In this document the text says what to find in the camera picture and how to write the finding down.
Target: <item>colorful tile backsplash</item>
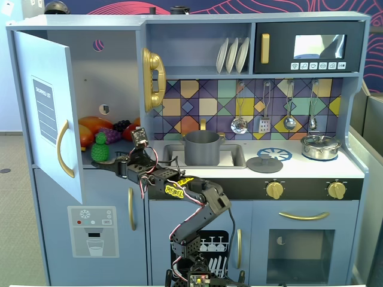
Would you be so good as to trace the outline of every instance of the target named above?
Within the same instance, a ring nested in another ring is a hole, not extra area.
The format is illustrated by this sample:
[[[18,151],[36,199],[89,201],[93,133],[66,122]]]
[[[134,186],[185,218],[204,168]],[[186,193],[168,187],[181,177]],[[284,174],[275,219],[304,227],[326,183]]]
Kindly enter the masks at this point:
[[[263,80],[245,80],[237,86],[236,80],[178,80],[168,81],[162,105],[156,107],[154,116],[155,138],[178,140],[180,134],[199,129],[201,119],[206,119],[206,129],[224,132],[226,139],[301,139],[307,135],[311,95],[311,79],[294,79],[294,98],[291,115],[296,120],[294,130],[283,125],[287,115],[287,79],[271,80],[268,117],[272,128],[269,133],[258,133],[259,120],[264,116],[262,102]],[[314,87],[317,130],[334,136],[341,104],[342,79],[320,79]],[[242,117],[248,121],[248,131],[243,135],[232,132],[230,124],[239,115],[236,95],[242,105]],[[269,88],[265,89],[268,102]]]

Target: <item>microwave window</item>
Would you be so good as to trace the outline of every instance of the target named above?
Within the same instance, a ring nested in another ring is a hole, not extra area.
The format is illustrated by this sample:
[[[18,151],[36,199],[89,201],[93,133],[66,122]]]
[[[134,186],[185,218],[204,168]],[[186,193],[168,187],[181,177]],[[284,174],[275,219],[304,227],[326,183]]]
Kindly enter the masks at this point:
[[[294,59],[343,59],[345,35],[296,35]]]

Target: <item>gray pot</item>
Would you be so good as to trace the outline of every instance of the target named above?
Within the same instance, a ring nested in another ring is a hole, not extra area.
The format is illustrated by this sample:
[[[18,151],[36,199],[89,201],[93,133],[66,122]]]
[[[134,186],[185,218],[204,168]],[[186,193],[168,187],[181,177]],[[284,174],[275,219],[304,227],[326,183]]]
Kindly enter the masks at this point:
[[[330,136],[311,135],[300,140],[302,154],[313,160],[332,160],[338,155],[341,142]]]
[[[224,136],[209,130],[196,130],[183,137],[187,166],[218,166]]]

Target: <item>ice dispenser panel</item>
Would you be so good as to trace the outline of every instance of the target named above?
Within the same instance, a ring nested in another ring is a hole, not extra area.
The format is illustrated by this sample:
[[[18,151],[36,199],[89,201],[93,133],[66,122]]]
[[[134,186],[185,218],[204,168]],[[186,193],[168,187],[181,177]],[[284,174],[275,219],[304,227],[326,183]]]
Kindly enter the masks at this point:
[[[68,206],[73,257],[119,257],[114,206]]]

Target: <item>cup icon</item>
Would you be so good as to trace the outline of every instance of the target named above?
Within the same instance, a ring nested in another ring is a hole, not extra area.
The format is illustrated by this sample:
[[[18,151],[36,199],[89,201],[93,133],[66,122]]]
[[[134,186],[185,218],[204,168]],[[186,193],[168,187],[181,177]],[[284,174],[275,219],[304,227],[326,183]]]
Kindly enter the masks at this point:
[[[102,256],[104,251],[104,241],[102,239],[88,239],[86,240],[90,256]]]

